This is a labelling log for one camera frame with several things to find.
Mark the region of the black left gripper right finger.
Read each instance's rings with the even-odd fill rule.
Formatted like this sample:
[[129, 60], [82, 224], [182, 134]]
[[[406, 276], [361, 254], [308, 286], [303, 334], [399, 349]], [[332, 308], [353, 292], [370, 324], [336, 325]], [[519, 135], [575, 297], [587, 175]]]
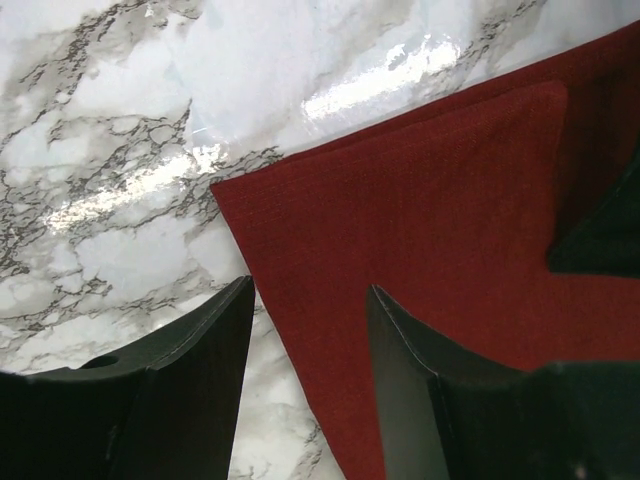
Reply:
[[639, 366], [523, 372], [420, 322], [377, 286], [366, 315], [390, 479], [635, 479]]

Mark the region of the dark red cloth napkin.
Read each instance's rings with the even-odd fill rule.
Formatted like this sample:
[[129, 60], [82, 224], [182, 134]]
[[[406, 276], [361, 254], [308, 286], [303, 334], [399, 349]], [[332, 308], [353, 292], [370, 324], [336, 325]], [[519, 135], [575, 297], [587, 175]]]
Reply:
[[639, 152], [639, 27], [212, 188], [349, 479], [390, 479], [366, 298], [531, 372], [639, 366], [639, 277], [551, 250]]

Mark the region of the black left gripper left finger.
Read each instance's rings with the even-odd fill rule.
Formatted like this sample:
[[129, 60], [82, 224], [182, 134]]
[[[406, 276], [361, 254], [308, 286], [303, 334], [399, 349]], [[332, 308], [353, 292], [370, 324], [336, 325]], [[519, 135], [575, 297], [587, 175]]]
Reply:
[[1, 376], [5, 479], [224, 479], [254, 314], [240, 277], [77, 369]]

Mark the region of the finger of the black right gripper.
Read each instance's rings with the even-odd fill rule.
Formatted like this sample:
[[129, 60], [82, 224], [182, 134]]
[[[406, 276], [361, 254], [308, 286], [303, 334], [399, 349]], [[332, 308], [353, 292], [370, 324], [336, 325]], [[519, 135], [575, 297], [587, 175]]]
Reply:
[[562, 274], [639, 277], [639, 152], [595, 210], [548, 256], [549, 270]]

